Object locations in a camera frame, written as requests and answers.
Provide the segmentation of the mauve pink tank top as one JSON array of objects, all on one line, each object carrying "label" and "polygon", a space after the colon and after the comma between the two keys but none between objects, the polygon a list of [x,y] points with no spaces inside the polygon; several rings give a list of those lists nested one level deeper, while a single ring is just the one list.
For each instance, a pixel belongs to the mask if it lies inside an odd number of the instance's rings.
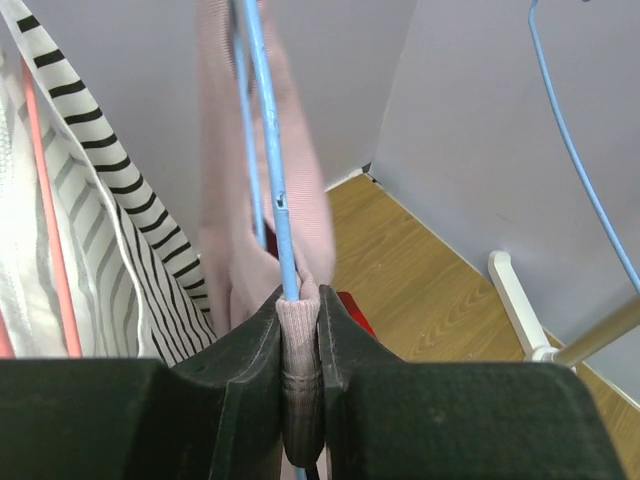
[{"label": "mauve pink tank top", "polygon": [[[321,367],[316,323],[321,285],[334,275],[333,223],[322,171],[275,21],[258,5],[277,104],[299,297],[279,298],[283,443],[297,467],[314,466],[324,447]],[[202,127],[199,243],[214,331],[224,336],[247,321],[281,285],[278,251],[256,236],[275,224],[260,100],[242,115],[235,38],[247,30],[232,1],[197,5]]]}]

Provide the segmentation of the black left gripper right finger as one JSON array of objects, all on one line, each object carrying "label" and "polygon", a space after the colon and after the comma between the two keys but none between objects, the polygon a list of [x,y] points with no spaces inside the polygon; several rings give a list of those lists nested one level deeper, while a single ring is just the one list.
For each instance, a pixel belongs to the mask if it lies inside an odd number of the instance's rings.
[{"label": "black left gripper right finger", "polygon": [[552,363],[409,363],[320,290],[333,479],[621,479],[584,383]]}]

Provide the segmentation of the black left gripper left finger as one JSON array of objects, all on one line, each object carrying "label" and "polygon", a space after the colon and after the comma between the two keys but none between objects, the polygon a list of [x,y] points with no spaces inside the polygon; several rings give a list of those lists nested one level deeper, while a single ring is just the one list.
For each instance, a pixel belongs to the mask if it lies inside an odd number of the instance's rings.
[{"label": "black left gripper left finger", "polygon": [[276,479],[280,325],[269,298],[175,365],[154,359],[1,364],[5,479]]}]

